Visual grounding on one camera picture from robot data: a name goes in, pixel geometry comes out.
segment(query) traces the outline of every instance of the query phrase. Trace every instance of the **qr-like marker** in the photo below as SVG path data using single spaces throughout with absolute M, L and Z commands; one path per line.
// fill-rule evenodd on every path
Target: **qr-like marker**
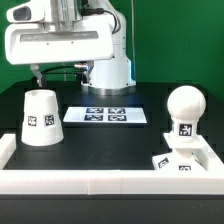
M 102 114 L 103 108 L 87 108 L 86 113 L 87 114 Z
M 86 115 L 85 121 L 103 121 L 103 115 Z
M 180 165 L 179 170 L 180 171 L 191 171 L 191 166 Z
M 108 121 L 127 121 L 127 117 L 125 115 L 109 115 Z
M 160 161 L 160 162 L 158 163 L 158 166 L 159 166 L 159 168 L 161 169 L 161 168 L 163 168 L 164 166 L 166 166 L 168 163 L 169 163 L 168 158 L 165 158 L 165 159 L 163 159 L 162 161 Z
M 109 114 L 125 114 L 126 111 L 124 108 L 109 108 Z
M 54 125 L 54 115 L 45 116 L 45 125 L 46 126 Z
M 192 135 L 192 124 L 180 124 L 179 135 L 180 136 L 191 136 Z
M 28 126 L 37 126 L 37 117 L 28 116 Z

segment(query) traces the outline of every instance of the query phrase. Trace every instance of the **white object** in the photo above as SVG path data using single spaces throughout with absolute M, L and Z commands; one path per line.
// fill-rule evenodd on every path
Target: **white object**
M 224 195 L 219 172 L 2 170 L 0 195 Z
M 52 145 L 63 139 L 56 94 L 51 90 L 26 92 L 22 142 L 32 146 Z
M 69 107 L 64 122 L 78 123 L 147 123 L 142 108 Z
M 173 121 L 172 134 L 176 141 L 194 141 L 197 122 L 205 106 L 203 94 L 193 86 L 179 87 L 170 94 L 167 108 Z
M 4 168 L 16 149 L 16 137 L 14 134 L 4 134 L 0 139 L 0 170 Z
M 167 107 L 173 126 L 164 137 L 172 152 L 154 156 L 154 168 L 169 172 L 223 169 L 222 161 L 204 138 L 197 135 L 197 122 L 206 107 L 203 94 L 192 86 L 179 87 L 171 93 Z
M 84 91 L 100 95 L 133 92 L 134 65 L 126 56 L 124 16 L 107 0 L 89 1 L 89 9 L 103 8 L 115 15 L 114 30 L 114 17 L 107 12 L 81 17 L 80 2 L 31 0 L 9 9 L 7 18 L 13 24 L 5 33 L 7 60 L 13 65 L 94 61 L 91 72 L 84 75 Z
M 110 59 L 111 30 L 107 23 L 78 21 L 73 32 L 46 33 L 41 23 L 12 24 L 5 33 L 6 58 L 11 64 Z

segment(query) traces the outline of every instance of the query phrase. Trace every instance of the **white robot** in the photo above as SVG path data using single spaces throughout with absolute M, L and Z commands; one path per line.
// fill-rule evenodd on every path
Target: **white robot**
M 84 91 L 120 95 L 135 89 L 126 56 L 126 20 L 109 0 L 31 0 L 7 12 L 6 58 L 29 64 L 74 62 Z
M 158 171 L 220 171 L 222 161 L 201 135 L 197 123 L 205 111 L 206 101 L 195 87 L 175 89 L 167 102 L 173 122 L 172 131 L 164 133 L 172 152 L 154 156 L 153 165 Z

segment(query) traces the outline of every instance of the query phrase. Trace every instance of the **cable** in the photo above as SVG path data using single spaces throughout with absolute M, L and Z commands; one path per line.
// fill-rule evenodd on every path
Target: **cable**
M 117 29 L 117 18 L 116 18 L 116 16 L 115 16 L 112 12 L 110 12 L 110 11 L 104 10 L 104 12 L 106 12 L 106 13 L 108 13 L 108 14 L 110 14 L 110 15 L 112 15 L 112 16 L 114 17 L 114 29 L 113 29 L 113 31 L 112 31 L 112 34 L 115 34 L 115 33 L 116 33 L 116 29 Z
M 114 15 L 114 13 L 112 13 L 112 12 L 110 12 L 108 10 L 104 10 L 103 8 L 83 9 L 81 11 L 81 15 L 82 16 L 91 16 L 91 15 L 94 15 L 94 14 L 96 14 L 96 15 L 102 15 L 104 13 L 108 13 L 108 14 L 110 14 L 110 15 L 113 16 L 113 18 L 114 18 L 114 29 L 112 31 L 112 34 L 117 33 L 120 30 L 121 25 L 120 25 L 120 21 L 117 19 L 117 17 Z

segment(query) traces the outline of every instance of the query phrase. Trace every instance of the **white block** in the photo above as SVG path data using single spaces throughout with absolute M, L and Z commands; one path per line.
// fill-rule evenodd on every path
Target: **white block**
M 0 139 L 0 169 L 3 169 L 16 149 L 15 134 L 5 134 Z

